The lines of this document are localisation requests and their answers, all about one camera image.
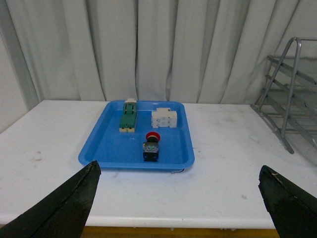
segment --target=white electrical component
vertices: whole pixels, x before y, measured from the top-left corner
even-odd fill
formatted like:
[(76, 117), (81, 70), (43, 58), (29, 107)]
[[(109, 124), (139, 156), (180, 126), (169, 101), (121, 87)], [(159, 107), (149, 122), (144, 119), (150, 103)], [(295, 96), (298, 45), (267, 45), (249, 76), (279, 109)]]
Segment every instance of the white electrical component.
[(177, 112), (170, 108), (157, 108), (152, 112), (152, 127), (177, 127)]
[(137, 101), (134, 98), (128, 98), (125, 103), (137, 103)]

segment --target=blue tray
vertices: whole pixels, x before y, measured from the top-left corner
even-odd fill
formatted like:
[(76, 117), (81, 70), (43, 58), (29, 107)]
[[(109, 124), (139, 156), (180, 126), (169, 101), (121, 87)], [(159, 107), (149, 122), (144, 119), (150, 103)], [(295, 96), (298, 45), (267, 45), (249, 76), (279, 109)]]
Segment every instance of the blue tray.
[[(179, 171), (194, 163), (194, 151), (184, 106), (178, 102), (137, 101), (135, 132), (119, 132), (124, 101), (107, 104), (88, 137), (78, 160), (97, 160), (105, 169)], [(151, 112), (157, 108), (177, 111), (177, 128), (152, 128)], [(143, 142), (150, 131), (160, 134), (157, 162), (143, 161)]]

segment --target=metal shelf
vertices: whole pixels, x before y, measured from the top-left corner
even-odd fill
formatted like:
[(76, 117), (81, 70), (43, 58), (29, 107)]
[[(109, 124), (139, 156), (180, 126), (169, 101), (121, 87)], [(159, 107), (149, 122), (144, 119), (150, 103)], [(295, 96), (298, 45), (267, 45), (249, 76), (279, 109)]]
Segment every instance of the metal shelf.
[[(266, 75), (267, 85), (260, 97), (260, 103), (251, 105), (254, 111), (266, 119), (274, 134), (291, 154), (294, 150), (287, 141), (286, 133), (299, 133), (317, 148), (317, 100), (308, 101), (303, 96), (306, 94), (317, 98), (317, 59), (300, 57), (303, 41), (316, 42), (317, 39), (293, 37), (288, 41), (281, 57), (276, 59), (268, 56), (270, 68), (275, 68), (274, 72)], [(287, 58), (286, 54), (293, 42), (297, 43), (295, 57)], [(289, 83), (281, 83), (276, 77), (278, 72), (289, 77)], [(286, 104), (274, 99), (272, 85), (284, 93)], [(271, 105), (275, 112), (265, 112), (264, 103)]]

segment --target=white table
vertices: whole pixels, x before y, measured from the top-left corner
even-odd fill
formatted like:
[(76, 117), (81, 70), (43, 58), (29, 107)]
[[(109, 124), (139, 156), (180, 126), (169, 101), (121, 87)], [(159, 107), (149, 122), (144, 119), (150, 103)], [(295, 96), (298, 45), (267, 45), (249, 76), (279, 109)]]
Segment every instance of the white table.
[[(43, 101), (0, 135), (0, 224), (83, 168), (78, 154), (106, 104)], [(184, 106), (193, 166), (103, 170), (87, 226), (274, 229), (258, 189), (262, 165), (317, 196), (317, 151), (300, 136), (291, 155), (248, 105)]]

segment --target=curtain fold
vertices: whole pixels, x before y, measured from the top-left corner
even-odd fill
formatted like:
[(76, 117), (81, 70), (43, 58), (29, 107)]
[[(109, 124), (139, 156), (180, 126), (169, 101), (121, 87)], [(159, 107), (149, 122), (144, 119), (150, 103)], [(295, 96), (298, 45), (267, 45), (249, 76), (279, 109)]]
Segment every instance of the curtain fold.
[(293, 36), (317, 37), (314, 0), (7, 5), (40, 101), (249, 104), (265, 82), (267, 55), (280, 54)]
[(5, 0), (0, 0), (0, 34), (10, 57), (25, 106), (27, 110), (31, 110), (39, 103), (39, 98)]
[(139, 100), (166, 101), (169, 96), (177, 5), (177, 0), (139, 1)]
[(75, 78), (81, 100), (103, 101), (84, 0), (63, 0)]

